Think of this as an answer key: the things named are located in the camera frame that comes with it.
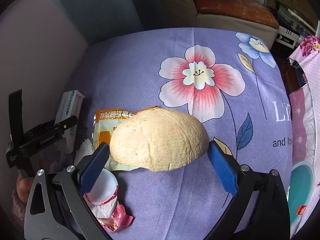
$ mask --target white box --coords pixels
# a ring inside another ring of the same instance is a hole
[[[276,42],[288,46],[289,48],[294,48],[297,43],[299,35],[289,31],[288,29],[279,26],[279,30],[276,36]]]
[[[54,124],[61,122],[72,115],[79,119],[80,109],[85,96],[79,90],[65,92],[62,95]],[[64,132],[63,139],[56,142],[57,148],[63,153],[72,153],[76,139],[77,124]]]

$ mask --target food packet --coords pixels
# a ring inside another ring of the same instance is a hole
[[[123,109],[96,110],[93,118],[93,148],[98,148],[102,142],[110,144],[113,131],[119,124],[131,116],[133,116],[133,113]],[[104,167],[108,171],[131,171],[137,169],[137,167],[122,165],[116,162],[111,156]]]
[[[133,116],[133,113],[123,109],[96,110],[93,118],[93,148],[98,148],[102,142],[110,144],[113,131],[131,116]]]
[[[116,233],[131,225],[132,216],[125,213],[124,206],[117,202],[110,218],[98,218],[99,223],[109,233]]]

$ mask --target cardboard box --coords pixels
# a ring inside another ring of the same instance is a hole
[[[81,93],[79,90],[63,93],[54,124],[57,124],[58,122],[71,117],[72,115],[75,115],[79,119],[80,109],[84,97],[85,96],[83,93]],[[64,132],[62,135],[63,139],[56,142],[59,151],[63,153],[73,152],[73,146],[76,139],[76,130],[77,125]]]

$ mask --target wall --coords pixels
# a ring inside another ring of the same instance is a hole
[[[22,89],[24,130],[55,118],[64,86],[87,43],[59,0],[16,0],[0,16],[0,205],[11,214],[17,171],[10,142],[8,94]]]

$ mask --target flower print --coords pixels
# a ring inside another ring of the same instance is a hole
[[[312,51],[319,50],[320,40],[315,36],[308,36],[300,43],[302,56],[309,56]]]
[[[225,106],[221,91],[229,96],[239,96],[245,88],[238,70],[227,64],[216,64],[213,51],[200,45],[188,48],[185,59],[165,59],[159,75],[171,79],[161,87],[159,94],[164,105],[188,104],[189,114],[200,122],[223,116]]]
[[[297,143],[302,143],[302,137],[299,136],[296,141],[297,141]]]
[[[276,67],[276,62],[263,41],[255,36],[244,33],[236,33],[236,36],[242,42],[239,43],[239,48],[249,57],[253,59],[260,57],[262,61],[268,64],[270,67]]]

